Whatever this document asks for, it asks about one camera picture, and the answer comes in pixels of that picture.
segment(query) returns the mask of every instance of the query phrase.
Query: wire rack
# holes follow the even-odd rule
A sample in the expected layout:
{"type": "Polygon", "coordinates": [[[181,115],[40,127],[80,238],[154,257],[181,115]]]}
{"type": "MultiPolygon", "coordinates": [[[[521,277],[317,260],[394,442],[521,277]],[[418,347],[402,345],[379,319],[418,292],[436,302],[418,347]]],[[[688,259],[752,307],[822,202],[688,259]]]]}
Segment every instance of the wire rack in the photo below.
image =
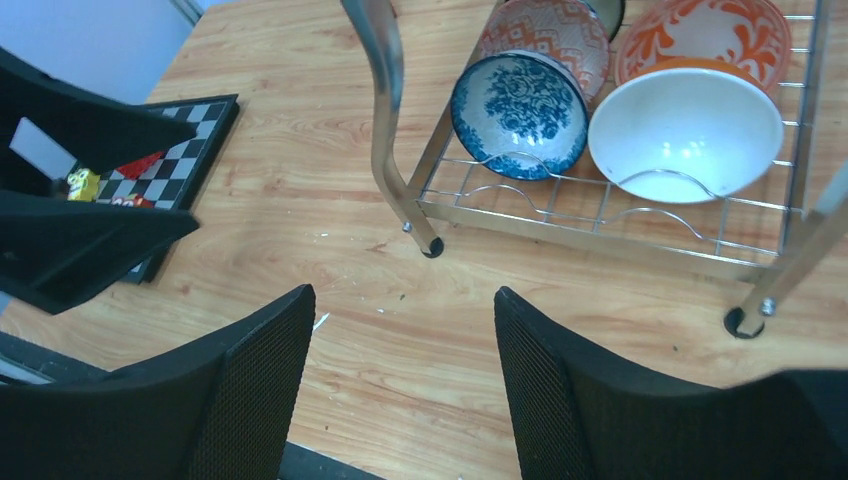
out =
{"type": "MultiPolygon", "coordinates": [[[[630,22],[654,1],[631,0],[627,3],[625,22],[612,44],[614,54],[630,22]]],[[[697,180],[690,179],[713,201],[669,206],[641,200],[606,180],[595,168],[588,152],[566,174],[549,172],[550,179],[542,182],[515,181],[486,168],[485,164],[494,158],[485,162],[472,160],[451,130],[447,133],[446,146],[435,161],[428,161],[425,151],[425,158],[413,175],[410,187],[420,192],[418,203],[425,215],[432,218],[525,236],[542,236],[558,243],[596,249],[599,245],[585,238],[591,235],[615,240],[606,249],[622,256],[653,249],[676,254],[681,260],[675,262],[676,266],[685,270],[756,281],[763,269],[783,253],[790,225],[804,211],[815,109],[814,99],[808,98],[808,91],[816,87],[811,82],[818,81],[820,67],[811,59],[816,41],[813,33],[817,27],[818,2],[776,0],[775,4],[784,12],[793,37],[789,72],[785,81],[770,94],[783,115],[785,139],[772,168],[742,192],[720,197],[697,180]],[[523,220],[535,226],[509,226],[506,220],[523,220]],[[540,235],[539,227],[558,232],[540,235]],[[584,238],[572,238],[572,241],[565,238],[574,234],[584,238]],[[708,265],[703,261],[684,261],[681,255],[718,262],[708,265]]],[[[601,94],[590,105],[590,111],[613,88],[612,80],[608,79],[601,94]]],[[[445,128],[445,119],[442,120],[437,130],[445,128]]],[[[514,154],[533,159],[520,152],[514,154]]],[[[650,171],[636,176],[656,173],[682,175],[650,171]]]]}

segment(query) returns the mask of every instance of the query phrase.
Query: bowl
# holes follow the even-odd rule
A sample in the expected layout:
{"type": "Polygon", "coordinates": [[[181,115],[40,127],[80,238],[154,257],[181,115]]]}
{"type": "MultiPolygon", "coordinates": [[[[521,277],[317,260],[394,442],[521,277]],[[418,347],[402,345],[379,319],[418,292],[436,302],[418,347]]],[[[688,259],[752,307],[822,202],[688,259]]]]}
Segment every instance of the bowl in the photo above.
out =
{"type": "Polygon", "coordinates": [[[570,73],[543,55],[507,51],[471,65],[454,86],[457,139],[486,168],[545,180],[586,148],[589,113],[570,73]]]}
{"type": "Polygon", "coordinates": [[[750,82],[661,70],[617,88],[595,110],[589,151],[623,190],[664,203],[726,197],[760,178],[783,143],[780,112],[750,82]]]}
{"type": "Polygon", "coordinates": [[[625,0],[580,0],[598,16],[607,32],[607,38],[613,41],[618,29],[624,22],[625,0]]]}
{"type": "Polygon", "coordinates": [[[579,0],[512,0],[498,8],[483,29],[481,56],[515,49],[565,65],[587,101],[601,90],[610,69],[604,25],[579,0]]]}
{"type": "Polygon", "coordinates": [[[737,67],[736,65],[733,65],[732,63],[722,62],[721,60],[715,60],[712,58],[672,58],[671,60],[666,60],[664,62],[660,62],[651,67],[640,70],[639,73],[637,73],[636,76],[633,78],[638,78],[642,75],[647,75],[653,72],[659,72],[660,70],[670,70],[672,68],[703,68],[707,70],[718,70],[719,72],[724,72],[739,77],[759,89],[763,88],[760,82],[758,82],[756,78],[752,77],[751,74],[746,72],[745,70],[742,70],[741,68],[737,67]]]}
{"type": "Polygon", "coordinates": [[[769,90],[789,68],[792,36],[768,0],[666,0],[654,4],[625,35],[615,62],[618,85],[675,57],[733,64],[769,90]]]}

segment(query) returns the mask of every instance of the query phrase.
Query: red toy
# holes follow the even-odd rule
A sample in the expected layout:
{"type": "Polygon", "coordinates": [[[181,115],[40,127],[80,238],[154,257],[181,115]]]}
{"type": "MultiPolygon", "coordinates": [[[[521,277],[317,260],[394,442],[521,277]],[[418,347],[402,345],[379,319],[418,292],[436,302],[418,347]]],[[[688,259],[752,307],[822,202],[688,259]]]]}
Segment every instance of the red toy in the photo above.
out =
{"type": "Polygon", "coordinates": [[[153,202],[147,200],[137,193],[127,195],[126,197],[115,197],[112,199],[112,205],[121,205],[124,207],[143,207],[153,208],[153,202]]]}
{"type": "Polygon", "coordinates": [[[140,177],[142,173],[146,172],[148,168],[152,167],[164,156],[165,152],[156,152],[122,167],[118,167],[116,170],[121,172],[121,175],[131,180],[138,180],[138,177],[140,177]]]}

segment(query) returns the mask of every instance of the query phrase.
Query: red patterned bowl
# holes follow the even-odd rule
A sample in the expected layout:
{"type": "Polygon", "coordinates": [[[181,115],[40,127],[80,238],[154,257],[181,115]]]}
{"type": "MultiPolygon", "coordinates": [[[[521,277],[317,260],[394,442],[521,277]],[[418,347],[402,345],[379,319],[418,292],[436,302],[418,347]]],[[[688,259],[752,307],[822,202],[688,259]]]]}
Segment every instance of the red patterned bowl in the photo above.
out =
{"type": "Polygon", "coordinates": [[[606,30],[579,0],[512,0],[492,15],[482,40],[483,57],[529,50],[559,61],[577,77],[587,102],[609,73],[606,30]]]}
{"type": "Polygon", "coordinates": [[[768,0],[657,2],[625,35],[615,83],[666,60],[710,58],[739,67],[769,90],[786,75],[791,42],[789,24],[768,0]]]}

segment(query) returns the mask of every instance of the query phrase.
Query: yellow toy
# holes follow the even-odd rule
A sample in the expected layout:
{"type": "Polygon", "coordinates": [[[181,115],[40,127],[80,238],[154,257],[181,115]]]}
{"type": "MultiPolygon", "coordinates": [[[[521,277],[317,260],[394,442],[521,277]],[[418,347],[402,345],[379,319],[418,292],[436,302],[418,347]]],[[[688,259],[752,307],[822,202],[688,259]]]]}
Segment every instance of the yellow toy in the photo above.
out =
{"type": "Polygon", "coordinates": [[[95,175],[87,168],[81,168],[68,175],[68,185],[68,200],[91,202],[100,189],[100,175],[95,175]]]}

